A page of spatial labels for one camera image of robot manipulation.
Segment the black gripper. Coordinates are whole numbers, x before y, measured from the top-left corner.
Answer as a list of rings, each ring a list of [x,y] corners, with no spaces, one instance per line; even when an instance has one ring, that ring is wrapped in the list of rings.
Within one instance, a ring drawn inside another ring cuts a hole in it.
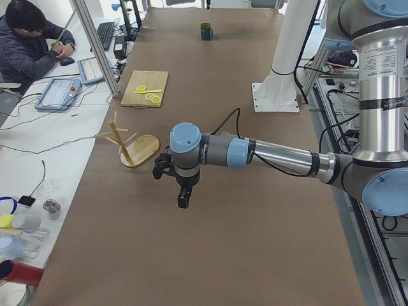
[[[177,183],[181,186],[177,196],[178,208],[189,208],[189,200],[191,197],[191,188],[183,186],[194,186],[200,181],[200,171],[194,175],[183,176],[176,172],[172,154],[168,152],[170,146],[167,145],[162,153],[155,158],[154,168],[152,170],[153,177],[159,180],[163,174],[175,177]]]

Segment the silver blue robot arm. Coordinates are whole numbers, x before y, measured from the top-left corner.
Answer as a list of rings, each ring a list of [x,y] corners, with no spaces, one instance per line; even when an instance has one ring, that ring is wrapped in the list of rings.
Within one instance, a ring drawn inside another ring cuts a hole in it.
[[[295,177],[315,177],[382,215],[407,213],[406,1],[330,1],[326,46],[359,53],[360,146],[353,155],[311,152],[241,138],[202,133],[189,122],[170,133],[170,153],[155,160],[153,176],[175,177],[178,206],[187,208],[203,164],[241,168],[264,163]]]

